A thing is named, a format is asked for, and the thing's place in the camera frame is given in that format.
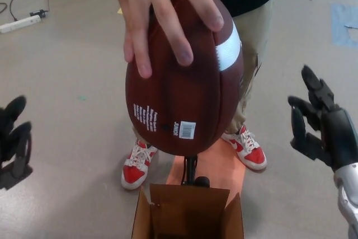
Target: khaki pants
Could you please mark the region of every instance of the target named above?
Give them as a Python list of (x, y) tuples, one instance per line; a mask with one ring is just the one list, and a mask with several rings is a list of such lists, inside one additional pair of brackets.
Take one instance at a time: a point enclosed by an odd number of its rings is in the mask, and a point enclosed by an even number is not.
[[(270, 0), (263, 6), (234, 18), (242, 42), (244, 59), (242, 88), (244, 89), (244, 95), (227, 129), (227, 132), (230, 134), (239, 131), (242, 124), (246, 121), (245, 109), (247, 101), (250, 98), (253, 81), (261, 66), (267, 39), (269, 38), (273, 3), (274, 0)], [(145, 142), (134, 128), (133, 131), (140, 141)]]

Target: red and white sneaker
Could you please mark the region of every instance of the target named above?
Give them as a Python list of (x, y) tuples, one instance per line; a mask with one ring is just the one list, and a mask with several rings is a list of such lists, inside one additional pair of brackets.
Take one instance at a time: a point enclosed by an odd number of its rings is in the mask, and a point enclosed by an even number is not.
[(236, 150), (240, 161), (247, 167), (259, 171), (267, 166), (266, 156), (255, 141), (255, 136), (243, 125), (237, 134), (222, 135), (222, 139)]
[(125, 160), (122, 170), (122, 186), (127, 190), (137, 189), (147, 178), (148, 168), (158, 150), (137, 140)]

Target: concrete floor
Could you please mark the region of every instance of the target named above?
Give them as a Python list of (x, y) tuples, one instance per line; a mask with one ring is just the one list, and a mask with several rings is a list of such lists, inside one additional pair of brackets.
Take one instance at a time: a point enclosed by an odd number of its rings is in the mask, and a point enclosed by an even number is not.
[[(358, 0), (275, 1), (266, 62), (248, 109), (268, 168), (245, 176), (247, 239), (347, 238), (332, 172), (289, 146), (286, 103), (289, 94), (307, 96), (300, 78), (306, 63), (358, 123), (358, 50), (332, 44), (331, 3), (358, 6)], [(46, 6), (47, 0), (15, 0), (13, 11), (21, 18)], [(0, 35), (1, 105), (26, 94), (20, 121), (33, 122), (35, 168), (19, 186), (1, 191), (0, 237), (130, 238), (138, 193), (120, 186), (134, 136), (117, 0), (50, 0), (50, 9), (42, 23)], [(10, 21), (8, 10), (0, 15), (0, 24)], [(160, 153), (148, 181), (165, 182), (171, 164)]]

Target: robotic arm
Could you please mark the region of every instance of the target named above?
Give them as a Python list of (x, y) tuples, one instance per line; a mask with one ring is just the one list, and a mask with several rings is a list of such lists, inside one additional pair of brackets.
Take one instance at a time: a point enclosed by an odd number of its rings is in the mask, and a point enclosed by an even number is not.
[[(319, 159), (334, 172), (338, 207), (349, 224), (348, 238), (358, 239), (358, 135), (348, 112), (335, 104), (334, 94), (322, 79), (305, 66), (302, 78), (310, 102), (290, 96), (291, 146), (312, 160)], [(308, 124), (321, 138), (307, 133)]]
[(31, 123), (28, 121), (14, 129), (25, 106), (26, 99), (20, 96), (4, 109), (0, 107), (0, 190), (12, 188), (32, 173)]

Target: blue tape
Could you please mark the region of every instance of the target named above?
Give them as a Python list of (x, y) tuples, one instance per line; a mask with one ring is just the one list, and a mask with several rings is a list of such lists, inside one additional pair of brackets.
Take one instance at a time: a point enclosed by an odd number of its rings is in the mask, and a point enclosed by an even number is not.
[(331, 5), (332, 42), (338, 46), (358, 49), (358, 41), (349, 35), (349, 28), (358, 29), (358, 7)]

